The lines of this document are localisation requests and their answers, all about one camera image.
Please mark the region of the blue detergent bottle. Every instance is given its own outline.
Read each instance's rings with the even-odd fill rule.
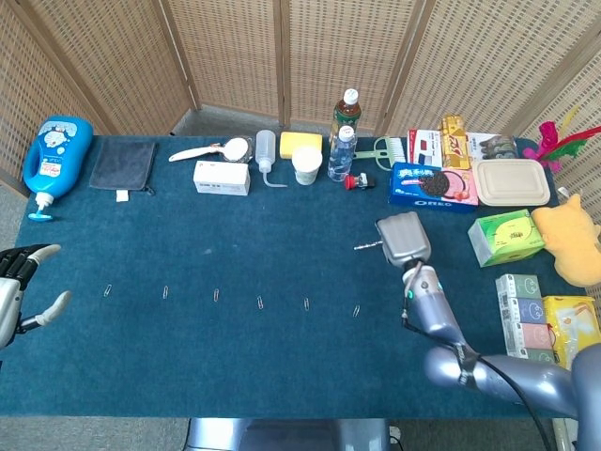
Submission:
[[[29,219],[53,219],[42,211],[73,187],[93,136],[92,125],[79,117],[50,116],[42,124],[23,164],[23,180],[38,204]]]

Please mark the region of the container lid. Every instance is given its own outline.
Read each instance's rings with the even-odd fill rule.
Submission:
[[[536,160],[496,159],[473,162],[476,191],[493,207],[545,205],[550,198],[545,169]]]
[[[338,131],[338,137],[345,143],[353,139],[354,135],[355,131],[350,125],[343,125]]]
[[[342,100],[345,101],[347,105],[354,105],[359,100],[359,92],[357,89],[347,89]]]

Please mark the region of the gray device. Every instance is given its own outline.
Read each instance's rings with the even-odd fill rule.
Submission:
[[[425,263],[430,258],[430,240],[415,211],[380,219],[376,221],[376,229],[386,259],[397,268],[403,269],[418,260]]]

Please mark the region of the yellow box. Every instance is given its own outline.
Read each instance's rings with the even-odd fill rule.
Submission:
[[[570,369],[579,351],[601,343],[594,299],[589,296],[546,296],[543,305],[551,325],[555,359],[559,365]]]
[[[440,125],[442,143],[442,166],[455,169],[470,169],[468,152],[468,136],[463,125],[463,118],[458,115],[447,115]]]

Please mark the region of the green feather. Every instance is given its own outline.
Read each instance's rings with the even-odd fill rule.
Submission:
[[[550,160],[552,162],[556,162],[565,155],[576,157],[580,149],[583,148],[585,144],[586,139],[572,141],[571,143],[564,144],[560,148],[556,148],[551,153],[548,153],[543,158],[541,158],[541,160]]]

